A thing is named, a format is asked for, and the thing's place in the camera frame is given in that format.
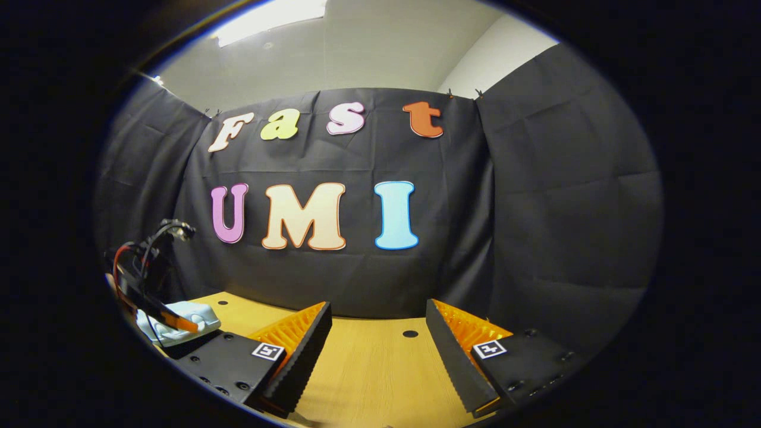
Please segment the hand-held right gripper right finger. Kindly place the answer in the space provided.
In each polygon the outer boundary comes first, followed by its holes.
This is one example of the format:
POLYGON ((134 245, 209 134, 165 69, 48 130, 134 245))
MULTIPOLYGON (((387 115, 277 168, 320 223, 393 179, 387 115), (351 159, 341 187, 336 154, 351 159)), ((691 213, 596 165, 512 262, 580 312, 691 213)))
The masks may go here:
POLYGON ((426 303, 426 324, 460 401, 475 418, 533 403, 586 362, 539 330, 507 331, 437 299, 426 303))

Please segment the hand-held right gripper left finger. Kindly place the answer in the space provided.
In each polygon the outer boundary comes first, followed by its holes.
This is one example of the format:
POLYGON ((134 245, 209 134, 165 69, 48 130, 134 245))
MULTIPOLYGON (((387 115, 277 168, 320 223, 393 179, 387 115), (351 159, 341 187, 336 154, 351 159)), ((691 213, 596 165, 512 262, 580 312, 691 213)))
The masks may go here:
POLYGON ((242 336, 216 331, 180 344, 173 360, 232 401, 286 418, 312 376, 332 327, 317 303, 242 336))

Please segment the black backdrop cloth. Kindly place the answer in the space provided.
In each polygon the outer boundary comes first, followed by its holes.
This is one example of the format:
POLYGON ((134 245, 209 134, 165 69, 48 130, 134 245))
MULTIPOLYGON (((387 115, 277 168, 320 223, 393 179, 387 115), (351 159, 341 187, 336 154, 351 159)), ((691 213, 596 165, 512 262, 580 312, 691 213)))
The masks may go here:
POLYGON ((309 90, 209 118, 146 82, 112 123, 93 235, 106 250, 164 219, 197 231, 166 303, 411 319, 438 299, 595 353, 649 284, 663 191, 631 109, 558 44, 478 100, 309 90))

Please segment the ceiling light panel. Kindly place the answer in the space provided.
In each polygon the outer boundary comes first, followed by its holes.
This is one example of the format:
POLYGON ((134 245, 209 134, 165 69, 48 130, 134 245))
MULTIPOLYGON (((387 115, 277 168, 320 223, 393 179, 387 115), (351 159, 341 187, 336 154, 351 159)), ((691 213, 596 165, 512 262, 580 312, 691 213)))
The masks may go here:
POLYGON ((226 47, 278 27, 321 19, 326 4, 327 0, 268 0, 221 24, 209 37, 226 47))

